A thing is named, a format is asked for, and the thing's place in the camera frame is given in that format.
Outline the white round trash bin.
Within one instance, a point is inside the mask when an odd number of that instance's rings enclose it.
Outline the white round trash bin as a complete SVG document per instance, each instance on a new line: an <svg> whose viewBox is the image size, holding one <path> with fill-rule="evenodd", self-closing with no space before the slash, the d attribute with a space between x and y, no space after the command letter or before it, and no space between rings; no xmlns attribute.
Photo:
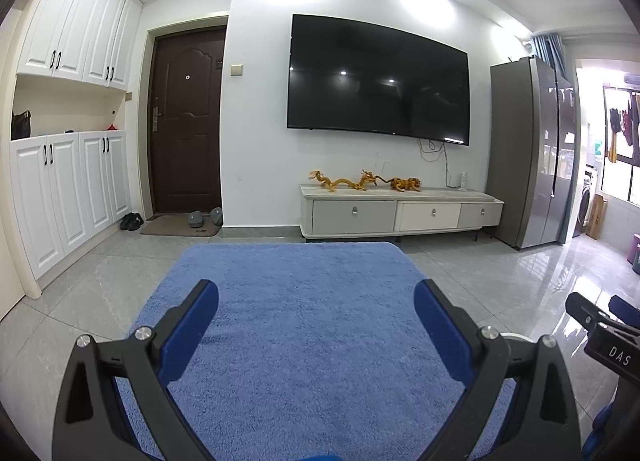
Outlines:
<svg viewBox="0 0 640 461"><path fill-rule="evenodd" d="M524 343L537 343L537 339L532 339L531 337L526 337L526 335L513 333L513 332L502 332L500 335L506 339L511 341L519 341Z"/></svg>

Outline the cardboard box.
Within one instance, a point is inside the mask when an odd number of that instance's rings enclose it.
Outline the cardboard box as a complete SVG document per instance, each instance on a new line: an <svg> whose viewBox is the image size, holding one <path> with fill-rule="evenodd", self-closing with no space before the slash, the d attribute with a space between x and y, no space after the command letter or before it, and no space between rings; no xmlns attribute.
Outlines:
<svg viewBox="0 0 640 461"><path fill-rule="evenodd" d="M587 235L590 238L599 240L604 227L604 218L606 208L608 207L608 199L601 193L597 193L591 204L591 212L587 225Z"/></svg>

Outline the washing machine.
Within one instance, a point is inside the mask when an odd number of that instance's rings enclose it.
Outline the washing machine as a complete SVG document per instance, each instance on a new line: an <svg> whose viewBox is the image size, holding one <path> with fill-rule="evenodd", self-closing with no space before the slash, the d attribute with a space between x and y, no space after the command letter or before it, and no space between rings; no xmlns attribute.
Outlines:
<svg viewBox="0 0 640 461"><path fill-rule="evenodd" d="M589 224L591 203L597 193L598 171L590 164L586 165L584 179L582 180L582 194L580 195L579 210L574 229L574 237L583 235Z"/></svg>

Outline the white power strip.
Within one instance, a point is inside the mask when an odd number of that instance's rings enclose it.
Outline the white power strip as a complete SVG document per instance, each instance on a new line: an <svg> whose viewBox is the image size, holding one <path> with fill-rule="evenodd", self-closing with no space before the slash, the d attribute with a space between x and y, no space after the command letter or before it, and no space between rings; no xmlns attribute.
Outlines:
<svg viewBox="0 0 640 461"><path fill-rule="evenodd" d="M466 180L468 179L468 174L466 172L463 172L460 174L460 178L459 178L459 186L458 188L460 190L465 190L466 188Z"/></svg>

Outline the grey double-door refrigerator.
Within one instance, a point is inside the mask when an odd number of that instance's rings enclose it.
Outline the grey double-door refrigerator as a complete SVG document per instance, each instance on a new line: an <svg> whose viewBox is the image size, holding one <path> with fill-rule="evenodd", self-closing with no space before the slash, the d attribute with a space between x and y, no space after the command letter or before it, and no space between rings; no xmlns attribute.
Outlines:
<svg viewBox="0 0 640 461"><path fill-rule="evenodd" d="M517 250L559 242L570 215L574 87L530 56L494 65L486 192L503 202L495 236Z"/></svg>

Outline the hanging clothes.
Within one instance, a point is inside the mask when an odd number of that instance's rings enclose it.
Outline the hanging clothes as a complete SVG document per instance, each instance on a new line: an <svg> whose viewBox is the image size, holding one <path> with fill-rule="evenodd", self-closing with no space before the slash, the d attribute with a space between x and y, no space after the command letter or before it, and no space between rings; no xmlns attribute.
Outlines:
<svg viewBox="0 0 640 461"><path fill-rule="evenodd" d="M612 163L639 165L639 93L627 88L603 88L605 156Z"/></svg>

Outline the brown door mat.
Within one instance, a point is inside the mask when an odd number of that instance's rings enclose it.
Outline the brown door mat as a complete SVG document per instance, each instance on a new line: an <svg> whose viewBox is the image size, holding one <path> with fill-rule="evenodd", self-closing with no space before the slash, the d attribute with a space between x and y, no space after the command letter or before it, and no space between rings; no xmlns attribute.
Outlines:
<svg viewBox="0 0 640 461"><path fill-rule="evenodd" d="M220 227L210 222L201 229L192 229L186 214L165 214L148 220L140 229L145 236L210 238L219 233Z"/></svg>

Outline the golden dragon figurine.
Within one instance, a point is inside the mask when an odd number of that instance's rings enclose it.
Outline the golden dragon figurine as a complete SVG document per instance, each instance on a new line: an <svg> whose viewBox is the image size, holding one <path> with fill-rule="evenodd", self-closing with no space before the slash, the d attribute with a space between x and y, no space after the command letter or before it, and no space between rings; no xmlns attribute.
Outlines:
<svg viewBox="0 0 640 461"><path fill-rule="evenodd" d="M419 178L409 177L400 178L393 177L390 179L384 179L381 176L374 175L370 170L362 170L358 181L352 181L348 178L337 178L332 180L328 176L322 174L319 169L312 170L308 174L308 178L316 180L321 187L328 189L331 192L335 192L339 187L345 186L352 190L366 191L367 187L372 184L374 187L378 187L378 183L386 184L390 189L398 192L415 191L419 192L422 187L422 182Z"/></svg>

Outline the grey slippers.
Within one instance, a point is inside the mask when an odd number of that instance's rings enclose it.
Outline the grey slippers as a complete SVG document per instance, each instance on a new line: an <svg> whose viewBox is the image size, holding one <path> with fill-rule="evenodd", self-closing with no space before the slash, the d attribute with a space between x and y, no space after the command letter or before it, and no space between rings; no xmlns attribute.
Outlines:
<svg viewBox="0 0 640 461"><path fill-rule="evenodd" d="M208 213L194 210L188 215L188 224L192 229L201 229L209 222L216 227L222 226L224 218L222 217L222 208L220 206L213 208Z"/></svg>

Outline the blue fuzzy blanket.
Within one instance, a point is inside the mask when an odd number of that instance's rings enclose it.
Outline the blue fuzzy blanket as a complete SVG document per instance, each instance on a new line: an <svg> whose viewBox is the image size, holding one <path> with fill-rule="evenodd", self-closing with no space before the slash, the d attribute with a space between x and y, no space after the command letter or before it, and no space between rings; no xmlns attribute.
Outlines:
<svg viewBox="0 0 640 461"><path fill-rule="evenodd" d="M414 460L463 392L414 310L422 277L384 242L200 244L136 325L217 285L217 314L168 389L219 460Z"/></svg>

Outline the white TV cabinet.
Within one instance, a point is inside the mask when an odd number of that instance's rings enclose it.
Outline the white TV cabinet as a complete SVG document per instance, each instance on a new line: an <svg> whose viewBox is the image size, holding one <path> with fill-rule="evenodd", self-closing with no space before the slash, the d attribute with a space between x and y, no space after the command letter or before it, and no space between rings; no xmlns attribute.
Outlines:
<svg viewBox="0 0 640 461"><path fill-rule="evenodd" d="M398 192L300 187L300 233L307 240L341 240L462 233L499 225L503 202L472 190Z"/></svg>

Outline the black handbag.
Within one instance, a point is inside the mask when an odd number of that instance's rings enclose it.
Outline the black handbag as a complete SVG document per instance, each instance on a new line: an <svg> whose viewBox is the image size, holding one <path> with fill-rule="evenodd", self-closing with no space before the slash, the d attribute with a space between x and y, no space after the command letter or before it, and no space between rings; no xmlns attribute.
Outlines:
<svg viewBox="0 0 640 461"><path fill-rule="evenodd" d="M32 126L30 126L30 118L32 114L26 110L20 114L12 114L11 122L11 139L20 140L29 138L32 135Z"/></svg>

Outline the white shoe cabinet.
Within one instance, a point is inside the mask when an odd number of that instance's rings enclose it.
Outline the white shoe cabinet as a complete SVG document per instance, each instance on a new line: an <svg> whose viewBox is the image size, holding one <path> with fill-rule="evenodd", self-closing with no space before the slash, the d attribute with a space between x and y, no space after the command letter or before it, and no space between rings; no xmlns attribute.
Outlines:
<svg viewBox="0 0 640 461"><path fill-rule="evenodd" d="M140 0L19 0L1 29L1 225L35 299L131 208L124 109ZM32 114L12 140L12 114Z"/></svg>

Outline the large black wall television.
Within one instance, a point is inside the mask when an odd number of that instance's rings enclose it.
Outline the large black wall television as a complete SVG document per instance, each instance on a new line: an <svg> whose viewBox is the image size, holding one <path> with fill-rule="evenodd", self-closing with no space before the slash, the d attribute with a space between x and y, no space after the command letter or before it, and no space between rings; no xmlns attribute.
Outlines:
<svg viewBox="0 0 640 461"><path fill-rule="evenodd" d="M286 125L465 146L471 128L468 55L396 28L296 14Z"/></svg>

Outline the wall light switch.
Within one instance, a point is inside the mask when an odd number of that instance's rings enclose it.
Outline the wall light switch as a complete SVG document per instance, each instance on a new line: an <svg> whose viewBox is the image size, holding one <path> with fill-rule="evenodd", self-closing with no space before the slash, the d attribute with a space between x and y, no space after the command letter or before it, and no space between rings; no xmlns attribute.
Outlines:
<svg viewBox="0 0 640 461"><path fill-rule="evenodd" d="M232 64L230 66L230 75L234 77L239 77L243 75L244 65L240 64Z"/></svg>

